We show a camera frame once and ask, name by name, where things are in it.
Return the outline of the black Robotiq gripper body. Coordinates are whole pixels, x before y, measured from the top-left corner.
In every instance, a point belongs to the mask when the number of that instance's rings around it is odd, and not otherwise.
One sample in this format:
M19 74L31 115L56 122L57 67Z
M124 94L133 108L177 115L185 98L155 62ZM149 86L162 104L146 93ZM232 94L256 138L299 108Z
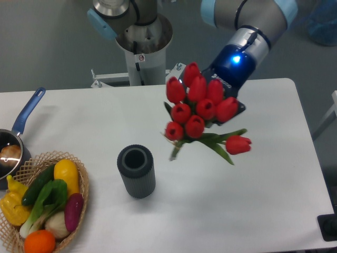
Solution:
M237 97L240 88L254 72L256 62L236 45L225 46L208 68L202 71L207 82L219 80L227 97Z

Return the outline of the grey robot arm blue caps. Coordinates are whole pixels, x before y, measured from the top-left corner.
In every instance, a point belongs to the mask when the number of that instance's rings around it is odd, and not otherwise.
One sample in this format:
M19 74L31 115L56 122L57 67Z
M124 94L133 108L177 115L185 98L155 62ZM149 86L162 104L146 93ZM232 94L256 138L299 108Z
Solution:
M203 21L234 29L223 50L202 71L207 81L222 83L226 96L240 88L296 17L295 1L202 1ZM157 1L94 1L87 18L107 40L124 51L130 85L158 85L168 80L166 48L173 36Z

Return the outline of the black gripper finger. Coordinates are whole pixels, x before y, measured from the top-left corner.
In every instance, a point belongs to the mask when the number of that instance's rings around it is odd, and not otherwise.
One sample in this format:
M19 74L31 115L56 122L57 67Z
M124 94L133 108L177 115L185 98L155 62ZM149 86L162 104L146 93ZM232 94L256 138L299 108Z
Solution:
M245 110L245 105L237 99L225 99L216 106L215 123L221 125Z

